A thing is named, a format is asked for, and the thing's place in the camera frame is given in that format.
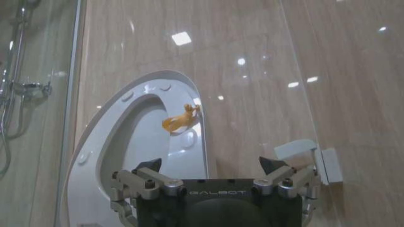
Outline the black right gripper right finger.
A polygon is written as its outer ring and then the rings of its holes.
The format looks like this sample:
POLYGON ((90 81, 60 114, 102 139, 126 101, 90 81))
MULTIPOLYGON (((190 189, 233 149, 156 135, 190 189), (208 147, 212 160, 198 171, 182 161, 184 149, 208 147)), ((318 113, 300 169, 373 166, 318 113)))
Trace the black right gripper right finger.
POLYGON ((316 167, 301 169, 285 161, 258 157, 265 175, 253 179, 252 194, 272 227, 306 227, 320 196, 316 167))

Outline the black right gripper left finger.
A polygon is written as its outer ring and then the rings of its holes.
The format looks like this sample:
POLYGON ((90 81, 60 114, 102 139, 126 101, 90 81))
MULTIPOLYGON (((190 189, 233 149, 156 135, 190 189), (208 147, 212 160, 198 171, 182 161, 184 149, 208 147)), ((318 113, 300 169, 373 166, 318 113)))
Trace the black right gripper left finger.
POLYGON ((184 181, 158 173, 161 159, 110 176, 109 206, 125 227, 173 225, 184 203, 184 181))

